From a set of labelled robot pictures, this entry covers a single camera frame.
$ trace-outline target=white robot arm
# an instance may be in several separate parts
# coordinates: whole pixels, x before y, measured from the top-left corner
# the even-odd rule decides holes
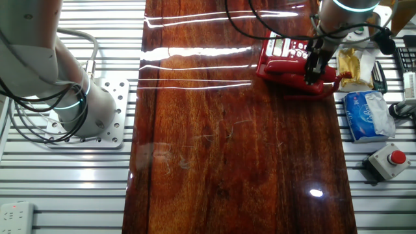
[[[307,67],[305,67],[306,83],[313,84],[320,77],[328,61],[332,58],[348,33],[351,33],[357,28],[341,31],[339,29],[366,22],[372,16],[374,9],[379,3],[380,0],[323,0],[321,2],[318,13],[319,24],[317,27],[317,35],[325,36],[321,39],[314,40],[313,45],[310,45]],[[373,36],[373,40],[385,54],[392,54],[395,51],[395,43],[390,39],[391,33],[385,28],[392,17],[393,14],[384,23],[384,29],[377,31]]]
[[[46,98],[78,84],[86,96],[88,112],[75,135],[96,136],[112,122],[116,105],[112,96],[94,83],[94,61],[88,61],[87,74],[57,37],[61,7],[62,1],[0,0],[0,78],[12,95],[21,98]],[[72,120],[85,111],[80,110],[84,100],[76,92],[67,92],[53,108],[61,121],[69,122],[63,125],[67,131],[77,123]],[[46,103],[53,105],[58,98]]]

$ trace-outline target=blue led ring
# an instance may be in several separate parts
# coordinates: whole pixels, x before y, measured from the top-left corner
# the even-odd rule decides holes
[[[378,6],[378,3],[377,3],[375,6],[372,6],[372,7],[369,7],[369,8],[364,8],[364,9],[359,9],[359,8],[352,8],[352,7],[346,6],[346,5],[338,2],[338,0],[332,0],[332,1],[336,5],[338,5],[338,7],[341,7],[343,9],[345,9],[345,10],[349,10],[351,12],[368,12],[370,10],[374,10]]]
[[[90,81],[90,79],[88,79],[88,88],[86,89],[85,96],[87,96],[88,93],[90,92],[90,88],[91,88],[91,81]],[[78,104],[79,104],[79,101],[70,105],[69,107],[55,107],[54,109],[56,109],[56,110],[66,110],[66,109],[69,109],[69,108],[72,108],[72,107],[76,107]]]

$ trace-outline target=mounting plate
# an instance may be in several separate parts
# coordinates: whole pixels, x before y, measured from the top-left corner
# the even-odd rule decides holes
[[[94,79],[96,85],[107,90],[116,102],[116,114],[112,123],[98,136],[80,138],[73,136],[69,142],[58,142],[46,144],[51,149],[119,149],[123,144],[124,122],[127,112],[127,99],[129,95],[129,81],[126,79]],[[50,118],[58,120],[58,114],[51,111]],[[51,133],[65,133],[66,130],[60,123],[49,120],[46,131]],[[57,137],[56,135],[45,134],[46,138]]]

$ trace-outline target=wood grain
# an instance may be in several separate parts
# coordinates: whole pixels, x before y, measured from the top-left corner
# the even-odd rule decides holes
[[[315,0],[254,3],[311,33]],[[145,21],[123,233],[356,233],[333,98],[287,102],[256,77],[262,42],[223,0],[148,0]]]

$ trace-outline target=power outlet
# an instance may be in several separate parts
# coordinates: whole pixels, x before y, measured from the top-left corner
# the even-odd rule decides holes
[[[0,207],[0,234],[31,234],[33,204],[18,202]]]

